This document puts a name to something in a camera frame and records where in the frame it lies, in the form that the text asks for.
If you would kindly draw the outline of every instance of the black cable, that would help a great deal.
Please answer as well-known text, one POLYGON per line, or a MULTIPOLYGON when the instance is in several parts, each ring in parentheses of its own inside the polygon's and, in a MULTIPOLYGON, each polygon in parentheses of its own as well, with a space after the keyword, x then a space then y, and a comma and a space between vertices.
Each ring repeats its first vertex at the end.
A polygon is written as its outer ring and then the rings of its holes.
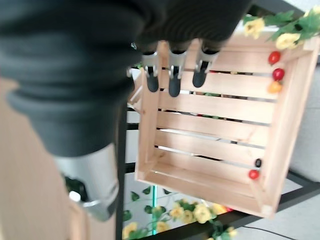
POLYGON ((278 235, 278 236, 286 238, 286 239, 297 240, 295 238, 291 238, 289 236, 281 235, 279 233, 276 233, 276 232, 273 232, 273 231, 269 231, 269 230, 266 230, 266 229, 262 229, 262 228, 258 228, 258 227, 253 227, 253 226, 242 226, 242 227, 243 228, 247 228, 247 229, 256 229, 256 230, 264 231, 264 232, 267 232, 267 233, 270 233, 270 234, 278 235))

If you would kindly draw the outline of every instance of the light wood surface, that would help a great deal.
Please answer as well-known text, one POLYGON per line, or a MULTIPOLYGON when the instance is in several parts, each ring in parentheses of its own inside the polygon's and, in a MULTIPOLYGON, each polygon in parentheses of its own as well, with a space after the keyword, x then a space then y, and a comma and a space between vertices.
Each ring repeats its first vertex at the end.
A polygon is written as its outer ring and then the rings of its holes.
MULTIPOLYGON (((168 70, 162 70, 160 88, 169 88, 168 70)), ((202 93, 216 93, 233 96, 253 97, 262 99, 277 99, 277 94, 266 91, 273 81, 271 76, 254 76, 242 74, 213 73, 206 75, 201 87, 195 87, 192 83, 194 72, 184 71, 182 74, 181 90, 202 93)))
MULTIPOLYGON (((159 184, 248 214, 269 218, 274 215, 288 172, 320 43, 319 38, 315 37, 296 49, 285 50, 281 61, 270 66, 268 56, 275 50, 275 45, 271 41, 265 42, 270 32, 261 36, 253 40, 243 35, 233 35, 211 69, 266 73, 270 76, 273 69, 284 68, 281 93, 269 94, 267 87, 272 79, 257 75, 208 73, 202 87, 193 87, 193 72, 190 70, 195 67, 200 44, 197 39, 192 41, 184 66, 186 71, 182 74, 181 89, 200 94, 170 97, 168 92, 159 93, 158 104, 154 108, 162 111, 154 114, 157 115, 156 127, 162 130, 155 131, 152 144, 166 147, 166 150, 153 150, 153 162, 146 168, 142 179, 144 182, 159 184), (206 92, 254 99, 202 95, 206 92), (163 110, 218 116, 247 123, 163 110), (239 144, 219 142, 210 137, 239 144), (205 159, 200 155, 223 161, 205 159), (248 168, 254 167, 257 158, 262 159, 262 167, 259 179, 253 181, 248 177, 248 168), (222 191, 226 185, 231 187, 222 191)), ((168 45, 163 43, 161 46, 162 66, 168 67, 168 45)), ((160 88, 167 89, 168 70, 162 70, 161 75, 160 88)), ((150 102, 150 98, 143 97, 142 102, 145 101, 150 102)))
POLYGON ((219 160, 253 166, 258 158, 264 156, 263 149, 224 143, 215 140, 201 139, 157 130, 155 142, 158 146, 168 147, 195 155, 203 155, 219 160))
POLYGON ((248 184, 250 180, 248 178, 249 170, 247 168, 227 164, 223 161, 215 161, 159 148, 156 148, 154 152, 159 163, 243 184, 248 184))
MULTIPOLYGON (((197 57, 196 51, 190 51, 188 54, 190 60, 197 57)), ((210 69, 244 73, 271 73, 273 67, 267 61, 269 54, 269 52, 221 51, 210 69)), ((186 61, 184 67, 194 69, 195 61, 186 61)))
POLYGON ((267 144, 269 134, 267 126, 164 111, 158 112, 156 126, 161 129, 190 131, 258 146, 267 144))
POLYGON ((141 98, 142 98, 142 81, 143 76, 142 73, 139 74, 139 76, 134 81, 134 89, 132 93, 128 97, 128 104, 130 104, 135 111, 140 113, 141 109, 141 98))
POLYGON ((0 79, 0 239, 115 239, 115 216, 97 222, 70 202, 52 157, 29 121, 5 101, 15 87, 0 79))
POLYGON ((158 108, 178 112, 188 112, 218 116, 222 118, 246 120, 269 124, 272 122, 275 104, 236 98, 205 95, 180 94, 171 97, 168 92, 159 93, 158 108))
POLYGON ((254 198, 237 194, 227 189, 220 190, 219 188, 207 188, 198 183, 187 183, 186 181, 150 172, 145 181, 147 183, 154 183, 162 187, 170 186, 171 189, 183 192, 184 194, 194 196, 196 198, 205 199, 210 202, 220 203, 232 209, 236 209, 249 214, 265 217, 261 214, 261 209, 254 198))
POLYGON ((231 191, 233 193, 248 197, 254 196, 249 184, 227 180, 225 178, 205 174, 204 172, 187 170, 181 167, 175 167, 163 163, 157 163, 151 170, 158 174, 182 179, 189 183, 196 183, 207 188, 220 189, 221 191, 231 191))
POLYGON ((262 168, 261 182, 271 196, 274 209, 280 200, 318 59, 320 38, 315 39, 312 53, 287 63, 283 89, 273 117, 264 159, 267 164, 262 168))
POLYGON ((141 103, 140 124, 139 124, 139 163, 136 165, 136 178, 144 177, 144 165, 150 162, 154 155, 154 142, 157 124, 159 89, 156 92, 151 92, 147 86, 145 71, 141 71, 142 76, 142 98, 148 99, 141 103))

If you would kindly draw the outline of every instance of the red cherry tomato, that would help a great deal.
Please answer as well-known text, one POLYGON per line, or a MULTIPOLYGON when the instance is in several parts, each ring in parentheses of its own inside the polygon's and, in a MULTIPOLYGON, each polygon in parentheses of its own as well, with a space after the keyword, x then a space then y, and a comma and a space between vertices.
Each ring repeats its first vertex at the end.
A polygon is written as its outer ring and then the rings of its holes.
POLYGON ((272 72, 272 77, 275 81, 281 81, 285 76, 285 70, 282 68, 276 68, 272 72))
POLYGON ((268 62, 270 65, 273 65, 277 62, 279 62, 281 57, 281 53, 279 51, 273 51, 272 53, 270 53, 269 58, 268 58, 268 62))
POLYGON ((259 171, 253 170, 253 169, 249 171, 249 178, 257 179, 258 177, 259 177, 259 171))

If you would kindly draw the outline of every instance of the wooden crate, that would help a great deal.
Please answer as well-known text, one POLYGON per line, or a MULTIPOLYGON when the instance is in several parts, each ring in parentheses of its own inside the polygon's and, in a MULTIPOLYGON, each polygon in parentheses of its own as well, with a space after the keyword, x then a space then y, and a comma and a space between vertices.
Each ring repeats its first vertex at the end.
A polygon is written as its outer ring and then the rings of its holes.
MULTIPOLYGON (((234 34, 211 69, 253 75, 208 73, 200 88, 192 83, 191 70, 199 47, 197 40, 192 42, 181 89, 228 97, 171 97, 159 90, 152 93, 145 75, 141 75, 137 180, 248 214, 268 218, 274 215, 312 82, 319 38, 283 51, 280 62, 270 66, 268 56, 275 44, 266 42, 269 36, 266 32, 254 40, 234 34), (278 67, 285 69, 283 89, 279 94, 270 94, 267 87, 273 81, 271 73, 278 67), (258 158, 262 159, 260 177, 252 180, 248 172, 255 168, 258 158)), ((159 45, 159 55, 159 69, 168 69, 165 43, 159 45)), ((159 88, 167 89, 168 85, 168 70, 163 69, 159 72, 159 88)))
POLYGON ((140 113, 141 109, 141 94, 142 94, 142 80, 145 73, 142 72, 139 76, 134 80, 134 89, 129 95, 127 99, 127 103, 130 107, 132 107, 136 112, 140 113))

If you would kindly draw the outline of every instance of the black olive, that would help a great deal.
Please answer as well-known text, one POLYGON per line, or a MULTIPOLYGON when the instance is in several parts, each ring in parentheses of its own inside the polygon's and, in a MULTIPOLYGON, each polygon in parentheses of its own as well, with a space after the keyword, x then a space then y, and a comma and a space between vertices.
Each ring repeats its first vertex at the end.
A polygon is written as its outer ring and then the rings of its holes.
POLYGON ((261 165, 262 165, 262 160, 261 160, 260 158, 258 158, 257 160, 255 160, 255 166, 256 166, 257 168, 260 168, 261 165))

